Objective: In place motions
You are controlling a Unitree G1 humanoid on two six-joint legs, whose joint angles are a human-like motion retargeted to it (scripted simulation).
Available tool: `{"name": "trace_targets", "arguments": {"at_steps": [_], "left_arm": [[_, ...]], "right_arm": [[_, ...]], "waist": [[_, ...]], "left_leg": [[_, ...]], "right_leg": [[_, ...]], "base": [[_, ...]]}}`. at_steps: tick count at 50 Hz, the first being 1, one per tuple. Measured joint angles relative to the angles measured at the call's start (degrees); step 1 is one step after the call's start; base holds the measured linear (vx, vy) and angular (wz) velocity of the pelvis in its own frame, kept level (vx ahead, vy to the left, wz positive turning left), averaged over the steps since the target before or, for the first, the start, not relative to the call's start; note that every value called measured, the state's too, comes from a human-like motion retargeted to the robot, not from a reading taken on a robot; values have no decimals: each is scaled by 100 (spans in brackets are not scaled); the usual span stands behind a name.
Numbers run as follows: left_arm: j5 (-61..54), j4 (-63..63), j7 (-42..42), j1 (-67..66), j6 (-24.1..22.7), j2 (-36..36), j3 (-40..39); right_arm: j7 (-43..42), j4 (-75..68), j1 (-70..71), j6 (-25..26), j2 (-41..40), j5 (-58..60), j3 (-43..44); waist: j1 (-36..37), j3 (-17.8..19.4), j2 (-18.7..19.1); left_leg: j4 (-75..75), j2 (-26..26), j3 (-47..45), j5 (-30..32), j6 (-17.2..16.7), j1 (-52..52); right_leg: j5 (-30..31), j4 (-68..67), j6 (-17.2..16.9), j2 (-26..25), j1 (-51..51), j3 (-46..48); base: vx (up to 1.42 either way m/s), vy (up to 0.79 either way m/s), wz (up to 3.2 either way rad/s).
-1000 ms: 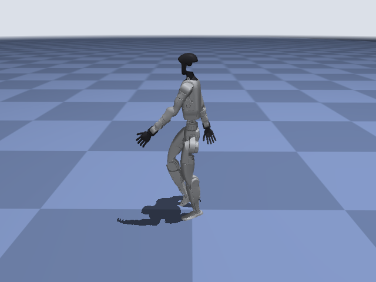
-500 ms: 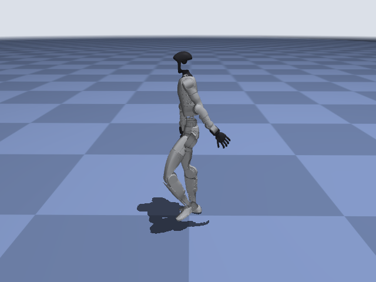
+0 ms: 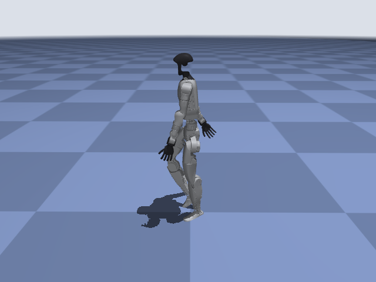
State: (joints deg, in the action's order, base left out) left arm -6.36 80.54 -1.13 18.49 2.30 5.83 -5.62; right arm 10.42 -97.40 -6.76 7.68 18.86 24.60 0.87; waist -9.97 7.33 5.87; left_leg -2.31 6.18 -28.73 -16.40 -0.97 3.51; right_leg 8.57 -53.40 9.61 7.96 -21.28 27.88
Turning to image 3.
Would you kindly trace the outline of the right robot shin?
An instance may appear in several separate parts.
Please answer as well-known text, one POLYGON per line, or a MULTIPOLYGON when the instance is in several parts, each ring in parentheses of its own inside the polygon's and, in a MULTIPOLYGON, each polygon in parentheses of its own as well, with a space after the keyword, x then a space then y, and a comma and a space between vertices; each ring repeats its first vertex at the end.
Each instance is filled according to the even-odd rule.
POLYGON ((189 189, 188 189, 187 179, 186 179, 186 177, 184 175, 184 171, 181 168, 181 166, 180 166, 180 168, 176 172, 171 172, 170 170, 169 170, 169 172, 172 175, 172 178, 177 183, 177 185, 183 190, 183 192, 185 193, 185 195, 186 196, 188 195, 187 198, 189 199, 190 195, 189 195, 189 189))

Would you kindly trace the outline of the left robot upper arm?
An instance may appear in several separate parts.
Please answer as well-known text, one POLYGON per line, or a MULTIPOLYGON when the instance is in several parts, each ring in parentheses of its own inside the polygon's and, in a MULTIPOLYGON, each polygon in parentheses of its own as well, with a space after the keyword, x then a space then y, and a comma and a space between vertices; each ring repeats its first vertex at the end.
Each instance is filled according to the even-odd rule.
POLYGON ((187 107, 189 104, 190 95, 192 94, 192 89, 193 88, 192 88, 191 83, 184 83, 180 87, 180 100, 179 100, 180 110, 176 111, 175 114, 177 112, 182 112, 183 119, 186 117, 187 107))

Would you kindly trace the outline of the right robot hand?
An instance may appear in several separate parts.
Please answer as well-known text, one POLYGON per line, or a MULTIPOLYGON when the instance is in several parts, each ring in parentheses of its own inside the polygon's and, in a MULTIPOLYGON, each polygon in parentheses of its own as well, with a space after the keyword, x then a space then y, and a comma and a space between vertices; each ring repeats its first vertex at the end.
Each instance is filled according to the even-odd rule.
MULTIPOLYGON (((198 122, 199 122, 199 121, 198 121, 198 122)), ((205 120, 205 122, 204 122, 203 124, 201 124, 200 122, 199 122, 199 124, 202 126, 202 132, 203 132, 203 136, 204 136, 204 137, 207 135, 209 138, 211 138, 211 137, 213 137, 212 134, 215 135, 212 131, 214 131, 215 133, 216 133, 216 131, 215 131, 215 130, 214 130, 214 129, 213 129, 208 123, 206 123, 206 120, 205 120), (210 129, 211 129, 212 131, 211 131, 210 129), (211 134, 209 131, 210 131, 212 134, 211 134), (206 132, 206 135, 204 134, 204 132, 206 132), (208 135, 207 132, 210 134, 211 137, 208 135)))

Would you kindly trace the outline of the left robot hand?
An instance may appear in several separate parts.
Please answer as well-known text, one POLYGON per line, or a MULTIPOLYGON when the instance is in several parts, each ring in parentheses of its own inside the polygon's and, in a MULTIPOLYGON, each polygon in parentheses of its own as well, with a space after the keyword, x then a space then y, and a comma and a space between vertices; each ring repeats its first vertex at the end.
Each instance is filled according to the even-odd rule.
MULTIPOLYGON (((162 149, 162 150, 159 152, 159 154, 161 154, 161 152, 164 151, 164 152, 163 152, 163 155, 162 155, 162 157, 161 157, 161 159, 163 159, 163 157, 164 157, 164 155, 165 155, 165 157, 164 157, 164 159, 163 159, 164 161, 166 160, 166 158, 167 158, 167 161, 168 161, 170 155, 171 155, 171 157, 170 157, 170 161, 172 160, 172 157, 173 157, 173 152, 174 152, 173 146, 175 146, 175 144, 170 144, 170 143, 169 143, 169 139, 170 139, 170 137, 169 137, 168 140, 167 140, 167 146, 165 146, 164 149, 162 149), (167 155, 168 155, 168 157, 167 157, 167 155)), ((176 142, 175 142, 175 143, 176 143, 176 142)))

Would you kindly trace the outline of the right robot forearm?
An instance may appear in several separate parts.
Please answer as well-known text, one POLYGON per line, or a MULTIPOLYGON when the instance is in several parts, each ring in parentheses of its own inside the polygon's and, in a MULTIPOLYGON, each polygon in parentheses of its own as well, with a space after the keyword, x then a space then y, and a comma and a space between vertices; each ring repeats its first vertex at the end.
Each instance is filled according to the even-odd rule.
POLYGON ((200 108, 199 108, 199 118, 197 119, 201 124, 205 122, 205 119, 203 118, 203 115, 201 114, 200 108))

